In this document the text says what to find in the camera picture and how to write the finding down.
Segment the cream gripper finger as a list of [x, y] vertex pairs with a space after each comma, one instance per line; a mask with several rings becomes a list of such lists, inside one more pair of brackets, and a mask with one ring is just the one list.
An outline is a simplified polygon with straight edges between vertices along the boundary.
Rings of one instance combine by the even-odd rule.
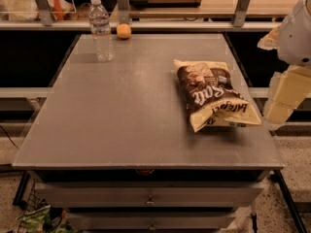
[[264, 119], [271, 124], [285, 123], [310, 93], [310, 68], [290, 65], [283, 73], [275, 72], [263, 108]]
[[258, 47], [262, 50], [276, 50], [278, 47], [280, 27], [273, 28], [268, 34], [261, 38]]

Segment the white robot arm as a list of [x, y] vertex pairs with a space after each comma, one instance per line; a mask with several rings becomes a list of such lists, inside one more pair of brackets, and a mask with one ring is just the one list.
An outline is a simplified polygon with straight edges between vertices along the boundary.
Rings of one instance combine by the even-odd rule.
[[278, 58], [289, 64], [270, 80], [263, 117], [280, 127], [311, 93], [311, 0], [298, 0], [282, 23], [258, 42], [263, 50], [277, 50]]

